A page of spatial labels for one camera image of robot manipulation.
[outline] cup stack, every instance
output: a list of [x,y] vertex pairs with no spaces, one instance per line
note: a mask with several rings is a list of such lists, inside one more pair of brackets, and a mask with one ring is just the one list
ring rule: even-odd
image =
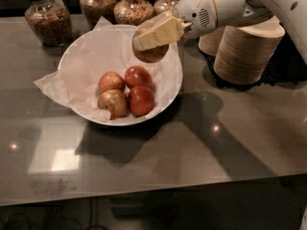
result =
[[211,57],[216,56],[223,37],[223,33],[224,27],[220,27],[210,34],[202,35],[199,41],[200,50]]
[[284,34],[276,17],[249,27],[226,26],[213,65],[215,73],[233,84],[256,83]]

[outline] robotic hand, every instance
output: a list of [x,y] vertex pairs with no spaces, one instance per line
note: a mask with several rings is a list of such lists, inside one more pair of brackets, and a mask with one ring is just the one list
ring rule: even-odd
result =
[[307,63],[307,0],[180,0],[173,14],[162,13],[145,22],[153,26],[132,43],[145,51],[183,36],[199,37],[226,25],[253,25],[274,15]]

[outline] red apple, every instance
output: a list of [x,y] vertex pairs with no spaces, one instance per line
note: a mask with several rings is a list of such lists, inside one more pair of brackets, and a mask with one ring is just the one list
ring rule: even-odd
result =
[[[134,34],[133,38],[135,38],[137,35],[141,35],[146,30],[150,29],[153,25],[145,25],[141,26]],[[150,50],[139,50],[134,44],[132,40],[132,51],[134,55],[141,61],[147,62],[147,63],[155,63],[161,61],[166,53],[169,50],[169,45],[163,45],[158,46],[156,48],[150,49]]]
[[124,91],[126,84],[124,78],[118,73],[108,71],[100,77],[98,87],[101,93],[104,93],[109,89],[118,89]]
[[99,96],[98,108],[108,110],[111,120],[122,118],[128,111],[127,96],[118,89],[109,89]]
[[135,86],[154,87],[152,75],[143,66],[131,66],[124,76],[128,88]]
[[133,87],[129,94],[130,112],[135,116],[148,114],[154,108],[154,92],[145,86]]

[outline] held fruit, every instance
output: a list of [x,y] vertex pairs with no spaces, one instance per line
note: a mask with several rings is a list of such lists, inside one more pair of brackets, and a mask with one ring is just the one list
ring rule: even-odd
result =
[[151,74],[142,66],[131,66],[125,72],[124,78],[128,88],[135,86],[154,87]]
[[[145,26],[140,27],[135,32],[133,38],[135,38],[137,35],[141,35],[143,32],[145,32],[152,26],[153,25],[145,25]],[[141,51],[137,49],[137,47],[133,44],[133,40],[132,40],[132,51],[134,55],[143,62],[147,62],[147,63],[159,62],[165,57],[168,50],[169,50],[169,45],[167,44],[163,46],[158,46],[150,50]]]
[[129,94],[130,112],[134,116],[148,114],[154,108],[154,92],[145,86],[133,87]]
[[98,87],[101,93],[104,93],[109,89],[118,89],[124,91],[126,84],[123,77],[118,73],[108,71],[100,77]]
[[99,96],[98,108],[108,110],[111,120],[122,118],[128,111],[127,96],[118,89],[107,90]]

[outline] white parchment paper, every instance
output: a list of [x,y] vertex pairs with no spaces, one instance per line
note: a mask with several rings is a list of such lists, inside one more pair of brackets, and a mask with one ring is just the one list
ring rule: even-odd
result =
[[[127,126],[151,119],[163,111],[176,97],[182,82],[182,68],[177,44],[170,45],[164,59],[158,63],[138,60],[131,49],[136,27],[111,25],[91,31],[72,43],[64,53],[59,70],[36,80],[36,86],[54,102],[70,107],[85,119],[109,126]],[[155,107],[146,116],[110,120],[109,112],[97,108],[98,81],[107,71],[124,77],[132,65],[148,69],[155,84]]]

